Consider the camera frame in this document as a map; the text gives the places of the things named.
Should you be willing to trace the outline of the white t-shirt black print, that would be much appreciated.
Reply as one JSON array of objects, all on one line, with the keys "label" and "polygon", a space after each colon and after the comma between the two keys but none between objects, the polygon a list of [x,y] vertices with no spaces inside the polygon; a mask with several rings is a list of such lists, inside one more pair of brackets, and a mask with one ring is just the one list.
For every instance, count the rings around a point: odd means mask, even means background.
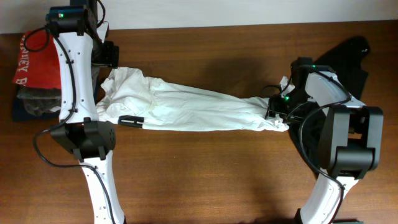
[{"label": "white t-shirt black print", "polygon": [[100,121],[143,118],[142,127],[167,131],[288,130],[280,117],[267,117],[268,100],[235,96],[146,77],[138,68],[119,67],[101,84],[96,105]]}]

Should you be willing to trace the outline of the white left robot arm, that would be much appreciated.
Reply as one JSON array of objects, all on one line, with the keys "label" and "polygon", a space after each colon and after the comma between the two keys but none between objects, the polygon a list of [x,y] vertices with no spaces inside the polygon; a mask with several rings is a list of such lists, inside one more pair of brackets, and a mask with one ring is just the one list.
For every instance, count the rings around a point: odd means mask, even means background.
[{"label": "white left robot arm", "polygon": [[95,1],[51,7],[46,27],[57,50],[62,85],[60,123],[51,137],[78,161],[85,175],[95,223],[125,223],[112,170],[114,124],[100,121],[93,67],[116,68],[119,47],[106,40],[109,24],[98,21]]}]

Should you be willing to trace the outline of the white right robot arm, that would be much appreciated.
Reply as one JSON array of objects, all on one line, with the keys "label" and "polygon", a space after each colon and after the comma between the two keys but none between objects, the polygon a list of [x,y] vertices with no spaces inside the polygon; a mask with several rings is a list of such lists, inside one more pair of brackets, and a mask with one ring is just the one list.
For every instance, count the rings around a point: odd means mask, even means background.
[{"label": "white right robot arm", "polygon": [[[278,85],[269,99],[266,118],[280,118],[282,124],[298,124],[297,149],[318,176],[305,205],[298,209],[295,223],[335,223],[348,192],[379,164],[382,109],[366,106],[340,83],[336,72],[299,57],[290,65],[291,76]],[[309,158],[304,134],[309,121],[324,114],[317,144],[318,164]]]}]

